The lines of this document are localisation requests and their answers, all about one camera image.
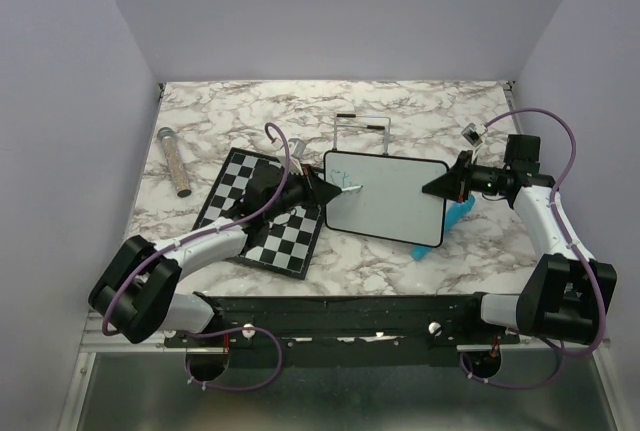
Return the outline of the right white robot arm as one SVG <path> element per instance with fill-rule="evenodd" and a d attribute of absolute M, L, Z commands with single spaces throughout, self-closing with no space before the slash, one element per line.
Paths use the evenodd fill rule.
<path fill-rule="evenodd" d="M 539 171 L 539 151 L 538 137 L 512 134 L 503 167 L 479 165 L 472 152 L 463 151 L 422 191 L 457 203 L 473 192 L 505 199 L 522 220 L 537 257 L 520 293 L 482 293 L 479 308 L 461 316 L 460 330 L 467 340 L 483 342 L 499 326 L 593 350 L 603 338 L 617 274 L 579 242 L 554 178 Z"/>

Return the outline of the black framed whiteboard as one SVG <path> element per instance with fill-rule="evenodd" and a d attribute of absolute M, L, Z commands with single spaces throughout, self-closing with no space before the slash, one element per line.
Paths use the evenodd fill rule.
<path fill-rule="evenodd" d="M 442 244 L 446 201 L 423 194 L 422 186 L 449 170 L 445 162 L 331 150 L 323 163 L 328 183 L 363 186 L 326 205 L 329 229 L 412 245 Z"/>

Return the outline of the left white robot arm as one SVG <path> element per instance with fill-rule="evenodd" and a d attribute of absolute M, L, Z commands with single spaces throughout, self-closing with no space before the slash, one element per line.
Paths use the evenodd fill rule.
<path fill-rule="evenodd" d="M 137 344 L 157 331 L 176 331 L 187 332 L 201 346 L 214 344 L 222 323 L 213 304 L 197 294 L 177 293 L 178 283 L 263 244 L 275 218 L 296 207 L 323 207 L 341 192 L 310 167 L 294 174 L 260 166 L 240 198 L 211 224 L 165 241 L 127 239 L 88 298 L 103 318 L 103 334 L 121 334 Z"/>

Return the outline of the white green marker pen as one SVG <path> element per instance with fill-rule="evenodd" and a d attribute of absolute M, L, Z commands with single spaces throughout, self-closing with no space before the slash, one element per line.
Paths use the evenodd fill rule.
<path fill-rule="evenodd" d="M 354 192 L 360 191 L 362 187 L 363 187 L 362 185 L 347 186 L 347 187 L 341 188 L 341 193 L 354 193 Z"/>

